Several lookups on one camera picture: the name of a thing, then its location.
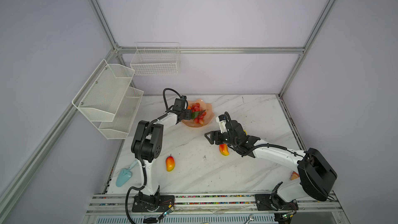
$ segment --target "black cable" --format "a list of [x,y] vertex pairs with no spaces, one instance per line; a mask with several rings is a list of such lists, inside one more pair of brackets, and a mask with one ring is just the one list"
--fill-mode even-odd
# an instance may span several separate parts
[[229,125],[230,125],[229,128],[230,128],[230,131],[231,131],[233,150],[234,150],[236,153],[238,153],[239,155],[242,155],[242,152],[239,152],[239,151],[238,151],[238,144],[237,144],[237,142],[236,142],[237,137],[235,137],[234,128],[233,128],[232,122],[231,122],[231,121],[232,121],[231,116],[229,116],[229,113],[228,113],[228,112],[224,112],[224,115],[225,115],[225,120],[226,120],[226,122],[229,122]]
[[178,95],[178,97],[180,97],[180,98],[181,98],[181,95],[180,95],[176,90],[171,89],[171,88],[165,88],[165,89],[163,90],[163,100],[164,100],[164,104],[166,105],[166,112],[169,112],[169,107],[168,107],[168,105],[167,105],[166,95],[165,95],[165,92],[166,92],[167,90],[175,92],[175,93]]
[[157,223],[158,221],[159,221],[158,218],[149,217],[149,218],[144,219],[142,222],[143,223]]
[[127,191],[126,201],[125,201],[125,210],[126,210],[127,219],[129,220],[129,222],[130,222],[131,224],[136,224],[136,223],[131,219],[131,217],[130,217],[130,215],[129,215],[129,208],[128,208],[128,206],[127,206],[127,203],[128,203],[128,201],[129,201],[129,194],[130,194],[130,191],[131,191],[132,189],[134,189],[134,187],[130,187],[129,190]]
[[147,170],[145,169],[144,160],[141,158],[142,147],[144,147],[145,139],[147,138],[147,136],[148,136],[148,134],[150,132],[150,129],[151,129],[152,125],[154,124],[154,122],[157,122],[157,121],[161,120],[162,118],[164,118],[166,116],[167,116],[167,113],[165,113],[162,116],[160,116],[159,118],[154,119],[151,122],[149,122],[147,128],[144,131],[144,134],[142,135],[140,146],[138,147],[137,157],[138,157],[138,160],[141,162],[141,165],[142,165],[142,173],[144,174],[144,182],[143,182],[142,186],[139,187],[139,188],[133,187],[133,189],[135,189],[135,190],[138,190],[138,191],[142,190],[147,185]]
[[289,151],[289,150],[288,150],[286,147],[284,147],[284,146],[279,146],[279,145],[277,145],[277,144],[266,143],[266,144],[259,144],[258,146],[251,147],[246,153],[242,154],[242,157],[247,156],[250,152],[254,151],[254,150],[257,149],[257,148],[261,148],[261,147],[278,148],[278,149],[282,149],[282,150],[288,151],[288,152],[290,152],[290,153],[293,153],[293,154],[295,154],[295,155],[301,156],[301,155],[299,155],[299,154],[297,154],[297,153],[294,153],[294,152]]
[[274,221],[277,221],[277,222],[281,222],[281,221],[285,221],[285,219],[279,219],[279,218],[274,218]]

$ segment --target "pink bowl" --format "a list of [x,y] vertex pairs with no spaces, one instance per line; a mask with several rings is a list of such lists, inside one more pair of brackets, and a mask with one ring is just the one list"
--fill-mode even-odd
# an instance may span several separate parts
[[205,103],[204,101],[202,101],[202,99],[197,99],[196,101],[188,101],[188,106],[192,106],[193,103],[199,103],[200,107],[203,110],[206,110],[206,115],[203,117],[203,121],[205,122],[203,125],[201,124],[195,124],[193,122],[193,119],[186,121],[186,120],[182,120],[181,122],[186,125],[187,127],[194,127],[194,128],[198,128],[198,127],[204,127],[206,125],[208,125],[210,123],[210,121],[214,118],[214,113],[213,113],[213,107],[211,106],[210,103]]

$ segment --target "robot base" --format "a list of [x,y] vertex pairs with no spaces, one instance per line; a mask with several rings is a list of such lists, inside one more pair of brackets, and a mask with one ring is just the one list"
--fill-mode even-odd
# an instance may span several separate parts
[[[271,197],[271,194],[257,194],[257,195],[254,195],[254,198],[256,199],[256,205],[257,205],[257,210],[258,211],[275,211],[275,209],[273,209],[271,207],[272,201],[271,201],[270,197]],[[293,200],[291,203],[293,203],[296,206],[296,209],[299,208],[297,206],[296,200]],[[282,207],[280,210],[282,210],[282,211],[291,211],[292,210],[292,206],[290,204],[287,204],[286,206]]]
[[142,192],[134,197],[131,211],[136,212],[165,212],[169,209],[169,204],[174,204],[173,195],[160,195],[159,187],[155,195],[144,195]]

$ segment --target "green leaf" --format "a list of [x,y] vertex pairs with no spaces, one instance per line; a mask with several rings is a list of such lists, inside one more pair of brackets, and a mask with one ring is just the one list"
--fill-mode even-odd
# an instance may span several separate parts
[[206,111],[206,110],[197,111],[197,112],[192,112],[192,113],[191,113],[191,119],[197,118],[199,115],[202,115],[205,111]]

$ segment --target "mounting plate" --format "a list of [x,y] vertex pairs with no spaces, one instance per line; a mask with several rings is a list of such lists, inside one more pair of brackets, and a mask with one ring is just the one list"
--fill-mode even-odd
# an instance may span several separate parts
[[[257,205],[257,210],[258,211],[275,211],[275,209],[271,208],[271,201],[269,197],[271,194],[257,194],[254,195],[254,198],[256,199],[256,205]],[[292,203],[296,206],[296,209],[298,209],[297,202],[295,200],[292,201]],[[292,207],[291,205],[287,205],[286,207],[283,207],[281,209],[282,211],[291,211]]]
[[[155,210],[155,212],[165,212],[166,210],[169,209],[169,205],[168,204],[162,204],[162,202],[172,202],[174,204],[175,198],[173,195],[161,195],[160,196],[160,205],[159,208],[157,210]],[[136,195],[134,197],[134,203],[132,204],[132,212],[137,213],[137,212],[148,212],[147,208],[145,207],[144,204],[141,203],[141,201],[139,200],[138,196]]]

